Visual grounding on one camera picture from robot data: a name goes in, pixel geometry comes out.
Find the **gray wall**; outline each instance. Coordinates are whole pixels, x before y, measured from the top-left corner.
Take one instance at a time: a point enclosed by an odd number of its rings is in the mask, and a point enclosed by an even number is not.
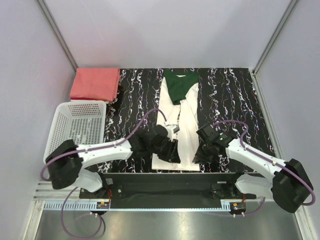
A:
[[[290,0],[45,0],[80,67],[253,68]]]
[[[302,0],[258,72],[286,160],[302,162],[320,198],[320,1]],[[320,207],[308,207],[320,236]]]
[[[69,62],[34,0],[0,0],[0,232],[18,240],[28,217]]]

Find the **black and white marbled surface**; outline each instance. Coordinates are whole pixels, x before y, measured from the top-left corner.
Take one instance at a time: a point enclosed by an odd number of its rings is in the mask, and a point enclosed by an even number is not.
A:
[[[198,126],[222,120],[238,120],[249,126],[244,140],[251,146],[274,155],[267,126],[258,102],[256,89],[247,68],[185,68],[174,72],[196,71],[199,74]],[[157,108],[163,69],[122,69],[117,99],[107,105],[104,141],[114,141],[127,136],[150,109]],[[157,114],[152,113],[142,128],[156,124]],[[244,130],[241,125],[222,125],[235,130],[238,135]],[[97,166],[102,173],[168,173],[174,171],[152,170],[151,155],[148,158],[116,160]],[[217,157],[211,164],[200,166],[201,172],[251,172],[242,163]]]

